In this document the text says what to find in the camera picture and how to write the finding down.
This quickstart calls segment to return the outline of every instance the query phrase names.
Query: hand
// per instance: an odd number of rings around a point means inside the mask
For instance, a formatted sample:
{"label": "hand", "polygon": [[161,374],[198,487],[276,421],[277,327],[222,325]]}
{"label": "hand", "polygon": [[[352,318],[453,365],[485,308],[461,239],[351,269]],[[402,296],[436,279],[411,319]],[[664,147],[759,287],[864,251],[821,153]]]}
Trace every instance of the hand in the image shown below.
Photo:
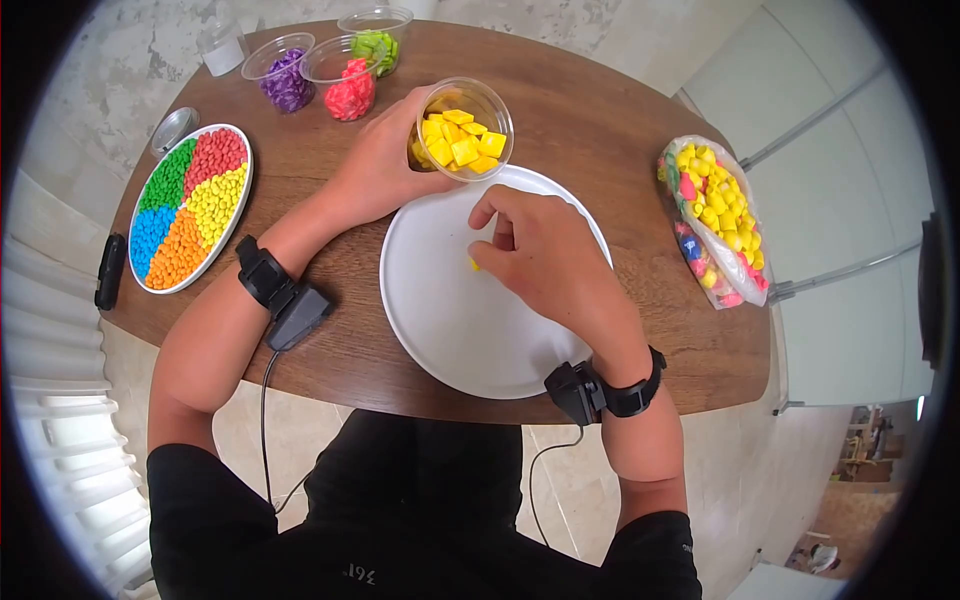
{"label": "hand", "polygon": [[343,229],[381,219],[404,204],[462,185],[439,171],[418,173],[407,164],[407,142],[430,91],[414,88],[357,135],[336,175],[321,191],[327,215]]}
{"label": "hand", "polygon": [[494,185],[473,207],[468,224],[483,228],[494,213],[493,243],[473,242],[468,249],[477,266],[594,352],[622,350],[615,344],[631,324],[639,326],[639,316],[576,206]]}

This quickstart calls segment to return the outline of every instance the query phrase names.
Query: cup of green candy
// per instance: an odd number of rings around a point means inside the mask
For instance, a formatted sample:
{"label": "cup of green candy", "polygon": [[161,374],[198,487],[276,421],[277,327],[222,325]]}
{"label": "cup of green candy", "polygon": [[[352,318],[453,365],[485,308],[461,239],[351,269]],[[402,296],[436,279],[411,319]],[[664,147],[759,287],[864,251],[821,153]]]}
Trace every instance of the cup of green candy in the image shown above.
{"label": "cup of green candy", "polygon": [[385,77],[396,69],[400,44],[413,18],[414,14],[407,9],[383,6],[346,14],[337,20],[337,27],[356,34],[351,42],[353,57],[367,59],[368,64],[374,61],[377,42],[383,42],[387,56],[376,67],[375,75]]}

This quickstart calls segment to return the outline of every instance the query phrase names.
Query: black cable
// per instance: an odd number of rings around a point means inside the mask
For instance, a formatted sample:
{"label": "black cable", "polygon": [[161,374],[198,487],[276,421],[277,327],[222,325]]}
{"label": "black cable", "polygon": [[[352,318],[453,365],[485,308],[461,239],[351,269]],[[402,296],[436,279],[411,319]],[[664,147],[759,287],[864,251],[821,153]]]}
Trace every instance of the black cable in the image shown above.
{"label": "black cable", "polygon": [[[274,497],[271,494],[270,490],[270,468],[267,467],[267,428],[264,425],[264,418],[267,413],[267,381],[270,379],[270,371],[274,367],[274,362],[276,358],[280,355],[279,350],[274,352],[274,355],[270,357],[270,362],[267,363],[267,369],[263,372],[263,385],[260,388],[260,450],[263,452],[263,477],[267,480],[267,502],[270,502],[271,505],[274,503]],[[290,493],[287,494],[287,497],[283,499],[283,502],[279,507],[275,508],[275,513],[280,514],[280,511],[287,508],[287,502],[290,501],[290,498],[293,497],[294,492],[297,491],[303,482],[306,481],[306,478],[310,476],[313,470],[308,470],[303,478],[297,482],[297,485],[294,486]]]}
{"label": "black cable", "polygon": [[554,448],[572,448],[573,446],[579,444],[584,438],[584,426],[577,426],[580,427],[580,436],[577,437],[576,442],[572,442],[570,444],[551,445],[550,447],[544,448],[535,454],[534,460],[530,461],[530,476],[527,477],[527,491],[530,494],[530,508],[533,510],[534,522],[537,523],[537,530],[540,531],[540,537],[543,538],[543,543],[546,544],[546,547],[548,548],[550,547],[550,542],[546,540],[546,536],[543,534],[543,528],[540,527],[540,519],[537,517],[537,503],[534,502],[534,465],[537,464],[537,459],[540,457],[540,455],[547,450],[553,450]]}
{"label": "black cable", "polygon": [[270,378],[270,370],[274,367],[276,358],[280,355],[279,351],[274,352],[267,363],[267,369],[263,372],[263,386],[260,388],[260,450],[263,452],[263,477],[267,480],[267,502],[274,504],[274,497],[270,492],[270,468],[267,467],[267,430],[263,425],[264,415],[267,412],[267,380]]}

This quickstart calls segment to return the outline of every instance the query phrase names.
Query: black phone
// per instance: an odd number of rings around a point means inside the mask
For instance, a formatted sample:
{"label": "black phone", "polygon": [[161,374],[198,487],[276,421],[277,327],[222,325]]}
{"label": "black phone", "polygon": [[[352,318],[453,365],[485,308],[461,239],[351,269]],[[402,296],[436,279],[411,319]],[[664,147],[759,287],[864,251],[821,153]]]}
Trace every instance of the black phone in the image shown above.
{"label": "black phone", "polygon": [[100,259],[100,271],[97,274],[97,291],[93,294],[93,303],[100,310],[112,310],[117,303],[126,257],[127,239],[122,233],[112,233],[104,246],[104,257]]}

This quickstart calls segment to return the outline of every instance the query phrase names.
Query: purple candy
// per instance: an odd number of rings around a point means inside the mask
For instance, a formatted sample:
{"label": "purple candy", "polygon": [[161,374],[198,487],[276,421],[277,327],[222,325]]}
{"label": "purple candy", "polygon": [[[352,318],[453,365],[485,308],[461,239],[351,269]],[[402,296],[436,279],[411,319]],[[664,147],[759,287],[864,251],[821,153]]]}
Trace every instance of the purple candy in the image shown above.
{"label": "purple candy", "polygon": [[[303,56],[301,48],[291,48],[280,60],[274,60],[268,73],[276,73],[283,67]],[[290,67],[276,75],[269,75],[260,80],[260,89],[267,95],[270,102],[286,112],[293,112],[310,104],[313,100],[314,85],[300,76],[297,67]]]}

